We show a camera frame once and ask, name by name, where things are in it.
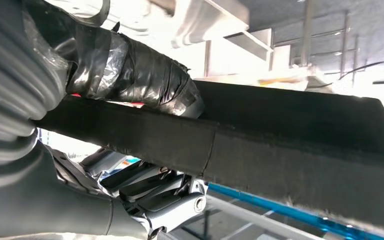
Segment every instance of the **plastic wrap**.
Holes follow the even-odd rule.
[[[190,118],[203,112],[199,91],[185,66],[123,34],[84,25],[47,2],[24,2],[44,39],[73,63],[68,94],[144,103]]]

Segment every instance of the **gray component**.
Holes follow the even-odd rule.
[[[156,188],[167,182],[166,179],[162,179],[163,176],[164,173],[161,173],[146,178],[142,181],[138,181],[136,183],[121,187],[118,191],[120,194],[120,198],[123,201],[134,202],[135,200],[146,196],[147,194],[151,193]]]
[[[101,148],[81,161],[80,165],[91,176],[97,176],[103,171],[111,172],[124,162],[126,157],[122,153]]]
[[[144,201],[147,201],[152,197],[162,194],[164,192],[180,188],[182,186],[182,180],[183,180],[183,175],[176,176],[175,178],[171,179],[169,182],[162,184],[161,186],[152,190],[146,196],[142,197],[140,200],[137,201],[138,204],[140,205]]]
[[[0,0],[0,164],[28,154],[35,126],[65,94],[68,63],[52,54],[21,1]]]
[[[118,199],[62,184],[54,157],[41,143],[0,166],[0,237],[38,233],[148,237]]]
[[[165,227],[170,232],[184,221],[201,213],[206,205],[206,198],[201,193],[192,193],[158,211],[146,211],[144,214],[153,230]]]
[[[119,189],[142,180],[151,178],[160,173],[160,167],[148,163],[136,162],[122,171],[103,179],[101,185],[107,189]]]

